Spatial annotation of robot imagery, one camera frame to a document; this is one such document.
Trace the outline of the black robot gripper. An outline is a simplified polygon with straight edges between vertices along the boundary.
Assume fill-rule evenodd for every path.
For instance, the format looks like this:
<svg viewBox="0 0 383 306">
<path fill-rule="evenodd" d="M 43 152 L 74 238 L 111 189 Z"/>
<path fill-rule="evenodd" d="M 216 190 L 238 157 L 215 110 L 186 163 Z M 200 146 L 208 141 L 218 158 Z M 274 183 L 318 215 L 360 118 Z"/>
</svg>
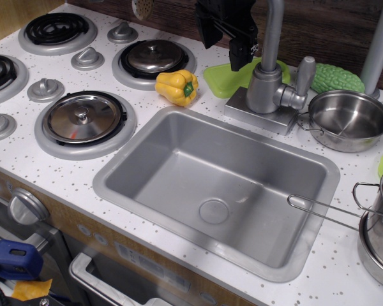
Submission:
<svg viewBox="0 0 383 306">
<path fill-rule="evenodd" d="M 259 49 L 258 30 L 252 18 L 255 1 L 197 1 L 195 21 L 206 49 L 217 44 L 226 34 L 232 71 L 239 71 L 253 61 Z"/>
</svg>

